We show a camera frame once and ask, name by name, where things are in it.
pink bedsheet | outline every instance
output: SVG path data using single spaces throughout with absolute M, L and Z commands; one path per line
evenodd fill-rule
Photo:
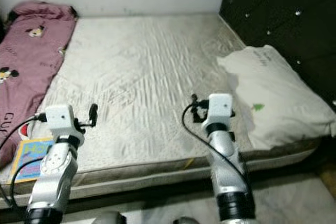
M 29 1 L 10 14 L 14 21 L 0 44 L 0 143 L 32 116 L 59 70 L 76 24 L 71 6 Z M 0 150 L 0 168 L 20 142 L 16 132 Z

book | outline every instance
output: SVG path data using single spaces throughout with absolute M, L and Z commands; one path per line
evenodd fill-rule
M 31 160 L 44 157 L 49 146 L 53 144 L 54 140 L 51 137 L 21 141 L 12 165 L 10 180 L 20 166 Z M 16 176 L 15 183 L 36 180 L 40 175 L 40 164 L 41 161 L 36 161 L 25 166 Z

cartoon mouse print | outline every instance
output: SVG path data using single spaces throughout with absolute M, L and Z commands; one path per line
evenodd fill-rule
M 9 68 L 0 68 L 0 84 L 4 83 L 9 77 L 18 77 L 19 72 L 16 70 L 10 71 Z
M 44 29 L 45 29 L 44 26 L 39 26 L 36 29 L 28 29 L 28 30 L 26 30 L 26 33 L 29 33 L 28 35 L 31 36 L 32 38 L 41 37 L 43 35 Z

white mattress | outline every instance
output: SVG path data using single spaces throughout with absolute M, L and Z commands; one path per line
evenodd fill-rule
M 217 15 L 79 19 L 64 64 L 39 108 L 71 104 L 75 115 L 86 120 L 90 105 L 99 106 L 97 126 L 87 129 L 78 149 L 71 197 L 209 176 L 204 158 L 208 150 L 184 131 L 181 114 L 193 93 L 203 99 L 230 92 L 216 58 L 242 48 Z M 234 110 L 232 130 L 248 157 L 257 150 L 236 101 Z M 187 121 L 202 134 L 200 125 L 191 124 L 190 114 Z M 34 137 L 49 134 L 46 125 L 35 125 Z M 311 153 L 307 147 L 304 151 L 293 159 Z M 282 165 L 269 158 L 267 162 L 266 168 Z M 257 169 L 255 162 L 251 168 Z M 2 183 L 8 170 L 0 177 Z M 28 193 L 31 186 L 19 184 L 17 191 Z

book cover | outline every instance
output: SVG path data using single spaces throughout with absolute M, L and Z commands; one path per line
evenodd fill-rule
M 53 143 L 54 141 L 51 137 L 21 141 L 12 165 L 10 180 L 21 165 L 44 157 L 47 154 L 48 147 L 53 145 Z M 40 164 L 41 161 L 36 161 L 24 167 L 17 175 L 15 183 L 37 179 L 40 175 Z

